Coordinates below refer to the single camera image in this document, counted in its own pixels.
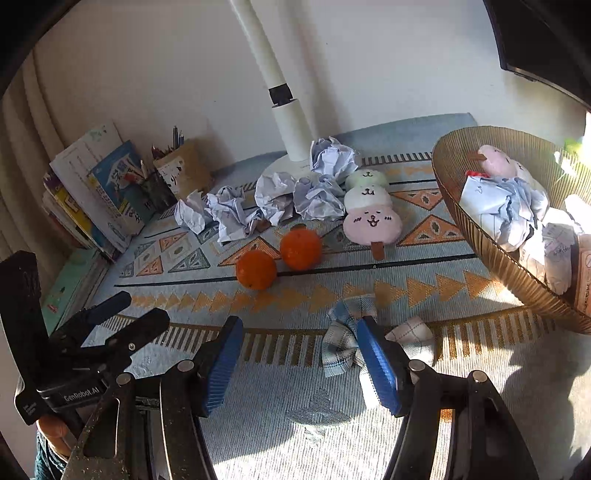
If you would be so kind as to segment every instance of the curtain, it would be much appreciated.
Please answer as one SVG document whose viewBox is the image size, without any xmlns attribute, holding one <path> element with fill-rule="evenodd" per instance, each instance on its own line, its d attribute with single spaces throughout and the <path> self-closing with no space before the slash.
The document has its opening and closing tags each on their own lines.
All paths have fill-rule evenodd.
<svg viewBox="0 0 591 480">
<path fill-rule="evenodd" d="M 35 253 L 46 294 L 72 249 L 42 207 L 43 175 L 64 145 L 43 99 L 33 52 L 4 93 L 1 109 L 0 260 L 18 250 Z"/>
</svg>

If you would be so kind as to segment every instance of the book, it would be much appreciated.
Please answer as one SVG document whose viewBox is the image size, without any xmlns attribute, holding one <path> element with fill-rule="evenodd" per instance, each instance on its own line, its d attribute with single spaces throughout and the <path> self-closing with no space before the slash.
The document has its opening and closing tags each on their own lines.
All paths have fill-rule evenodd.
<svg viewBox="0 0 591 480">
<path fill-rule="evenodd" d="M 103 199 L 87 182 L 88 174 L 96 164 L 97 159 L 86 144 L 78 140 L 61 152 L 50 166 L 92 223 L 123 253 L 129 246 L 131 237 L 124 230 L 121 217 L 108 209 Z"/>
<path fill-rule="evenodd" d="M 62 326 L 77 312 L 88 308 L 93 303 L 92 300 L 96 290 L 98 290 L 100 283 L 102 282 L 103 278 L 105 278 L 108 269 L 109 265 L 107 261 L 101 256 L 98 256 L 90 271 L 78 284 L 78 288 L 68 302 L 68 305 L 56 328 Z"/>
<path fill-rule="evenodd" d="M 52 222 L 64 230 L 72 241 L 70 245 L 74 248 L 92 248 L 93 244 L 86 234 L 75 222 L 65 213 L 64 209 L 56 202 L 55 198 L 46 189 L 43 192 L 43 209 Z"/>
<path fill-rule="evenodd" d="M 68 307 L 76 301 L 80 284 L 91 273 L 99 258 L 101 257 L 98 250 L 79 248 L 71 254 L 61 269 L 56 282 L 41 306 L 43 320 L 49 335 L 60 324 Z"/>
<path fill-rule="evenodd" d="M 76 224 L 95 246 L 97 246 L 113 262 L 118 257 L 118 251 L 109 242 L 88 215 L 78 206 L 66 188 L 53 171 L 48 171 L 43 177 L 46 190 L 53 196 L 54 200 L 63 209 L 65 214 Z"/>
<path fill-rule="evenodd" d="M 152 201 L 139 187 L 144 180 L 140 156 L 130 141 L 94 166 L 88 176 L 108 208 L 124 219 L 130 235 L 137 235 L 155 213 Z"/>
<path fill-rule="evenodd" d="M 91 128 L 78 141 L 86 146 L 95 159 L 94 164 L 89 166 L 89 170 L 122 143 L 112 121 Z"/>
</svg>

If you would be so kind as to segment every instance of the checkered napkin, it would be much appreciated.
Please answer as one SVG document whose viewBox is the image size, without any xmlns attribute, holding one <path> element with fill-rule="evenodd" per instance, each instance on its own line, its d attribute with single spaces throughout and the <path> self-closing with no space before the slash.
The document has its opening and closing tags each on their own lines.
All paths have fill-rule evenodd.
<svg viewBox="0 0 591 480">
<path fill-rule="evenodd" d="M 359 381 L 367 408 L 379 405 L 378 396 L 357 344 L 357 321 L 364 316 L 376 319 L 375 297 L 372 294 L 339 300 L 326 314 L 330 326 L 322 339 L 322 366 L 325 377 L 345 373 L 357 364 L 361 367 Z M 390 331 L 386 338 L 398 342 L 410 359 L 433 365 L 435 338 L 427 325 L 413 317 Z"/>
</svg>

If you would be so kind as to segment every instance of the crumpled paper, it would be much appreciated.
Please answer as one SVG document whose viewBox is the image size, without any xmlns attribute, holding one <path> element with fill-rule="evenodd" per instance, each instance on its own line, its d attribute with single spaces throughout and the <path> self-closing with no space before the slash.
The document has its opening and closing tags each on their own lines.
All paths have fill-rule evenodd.
<svg viewBox="0 0 591 480">
<path fill-rule="evenodd" d="M 519 248 L 519 263 L 562 295 L 571 285 L 570 248 L 580 231 L 568 213 L 549 208 L 533 236 Z"/>
<path fill-rule="evenodd" d="M 330 175 L 321 175 L 317 179 L 303 177 L 295 184 L 295 211 L 302 220 L 338 220 L 345 215 L 345 206 L 337 197 L 343 197 L 344 191 Z"/>
<path fill-rule="evenodd" d="M 507 252 L 517 250 L 548 209 L 548 197 L 518 177 L 470 176 L 460 206 Z"/>
<path fill-rule="evenodd" d="M 258 221 L 262 220 L 262 212 L 258 208 L 247 216 L 242 210 L 243 201 L 242 187 L 222 187 L 216 194 L 207 194 L 211 216 L 220 223 L 219 243 L 246 238 L 254 231 Z"/>
<path fill-rule="evenodd" d="M 174 209 L 174 219 L 179 226 L 188 227 L 195 235 L 201 233 L 211 222 L 212 216 L 203 205 L 202 193 L 195 190 L 187 197 L 187 201 L 179 200 Z"/>
<path fill-rule="evenodd" d="M 294 214 L 292 193 L 296 180 L 289 173 L 274 172 L 272 176 L 261 175 L 256 181 L 255 202 L 263 215 L 277 226 Z"/>
<path fill-rule="evenodd" d="M 310 170 L 334 177 L 340 184 L 357 170 L 355 159 L 358 156 L 358 152 L 335 138 L 321 138 L 310 146 Z"/>
<path fill-rule="evenodd" d="M 558 295 L 567 291 L 572 282 L 570 248 L 576 242 L 573 227 L 549 223 L 542 227 L 546 284 Z"/>
</svg>

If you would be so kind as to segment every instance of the orange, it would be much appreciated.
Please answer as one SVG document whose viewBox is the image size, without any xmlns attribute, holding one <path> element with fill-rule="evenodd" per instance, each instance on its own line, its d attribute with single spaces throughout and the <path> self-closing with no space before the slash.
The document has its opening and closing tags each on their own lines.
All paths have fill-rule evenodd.
<svg viewBox="0 0 591 480">
<path fill-rule="evenodd" d="M 271 286 L 276 277 L 275 261 L 260 250 L 249 250 L 236 262 L 236 278 L 243 287 L 265 290 Z"/>
<path fill-rule="evenodd" d="M 293 228 L 281 239 L 279 251 L 292 270 L 308 270 L 320 263 L 322 240 L 314 230 Z"/>
</svg>

